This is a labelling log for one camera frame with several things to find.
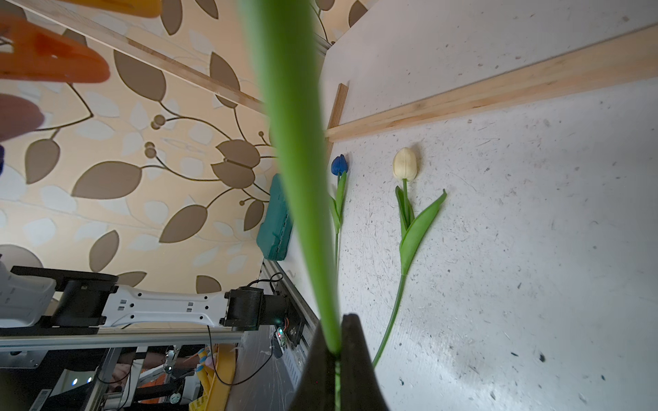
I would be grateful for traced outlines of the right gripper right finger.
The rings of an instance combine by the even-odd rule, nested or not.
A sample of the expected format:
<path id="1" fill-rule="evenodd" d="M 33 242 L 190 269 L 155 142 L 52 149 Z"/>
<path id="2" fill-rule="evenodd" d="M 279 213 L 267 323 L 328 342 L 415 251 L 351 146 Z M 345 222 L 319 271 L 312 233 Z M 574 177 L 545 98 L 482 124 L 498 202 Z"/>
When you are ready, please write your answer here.
<path id="1" fill-rule="evenodd" d="M 341 410 L 388 410 L 375 376 L 361 321 L 354 313 L 343 317 L 342 344 Z"/>

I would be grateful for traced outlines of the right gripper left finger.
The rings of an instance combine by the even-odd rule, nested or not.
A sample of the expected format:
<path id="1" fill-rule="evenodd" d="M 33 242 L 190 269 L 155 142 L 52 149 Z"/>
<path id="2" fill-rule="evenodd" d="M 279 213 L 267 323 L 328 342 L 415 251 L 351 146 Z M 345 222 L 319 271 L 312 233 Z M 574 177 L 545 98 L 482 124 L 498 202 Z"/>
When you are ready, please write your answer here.
<path id="1" fill-rule="evenodd" d="M 334 411 L 336 406 L 336 357 L 328 349 L 322 327 L 313 342 L 289 411 Z"/>

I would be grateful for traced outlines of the white artificial tulip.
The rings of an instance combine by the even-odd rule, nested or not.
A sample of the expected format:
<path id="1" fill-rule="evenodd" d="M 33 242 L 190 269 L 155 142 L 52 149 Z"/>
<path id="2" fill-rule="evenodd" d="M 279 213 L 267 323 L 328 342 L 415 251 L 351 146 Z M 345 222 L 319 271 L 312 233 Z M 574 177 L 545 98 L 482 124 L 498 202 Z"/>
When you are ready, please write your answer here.
<path id="1" fill-rule="evenodd" d="M 439 212 L 447 199 L 447 192 L 443 189 L 437 200 L 426 207 L 418 215 L 414 214 L 409 197 L 408 185 L 409 182 L 417 177 L 418 171 L 417 156 L 409 147 L 405 147 L 397 152 L 392 162 L 392 172 L 394 176 L 402 182 L 402 187 L 395 188 L 401 226 L 401 241 L 399 245 L 401 264 L 400 279 L 387 328 L 372 362 L 374 368 L 378 365 L 380 358 L 384 354 L 390 335 L 392 334 L 404 296 L 405 283 L 418 248 L 420 248 L 424 236 L 427 234 L 433 221 L 435 221 L 439 215 Z"/>
<path id="2" fill-rule="evenodd" d="M 342 337 L 312 10 L 306 1 L 241 1 L 238 8 L 320 326 L 336 368 Z"/>

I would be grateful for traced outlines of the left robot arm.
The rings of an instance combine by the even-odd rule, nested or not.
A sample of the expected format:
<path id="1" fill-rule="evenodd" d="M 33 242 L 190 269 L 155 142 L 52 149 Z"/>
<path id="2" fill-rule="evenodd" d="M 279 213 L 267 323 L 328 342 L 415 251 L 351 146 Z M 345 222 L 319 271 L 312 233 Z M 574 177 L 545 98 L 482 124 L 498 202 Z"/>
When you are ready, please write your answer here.
<path id="1" fill-rule="evenodd" d="M 185 323 L 236 332 L 283 325 L 284 296 L 244 286 L 210 294 L 149 292 L 113 275 L 15 265 L 1 267 L 1 327 L 19 335 L 96 333 L 103 327 Z"/>

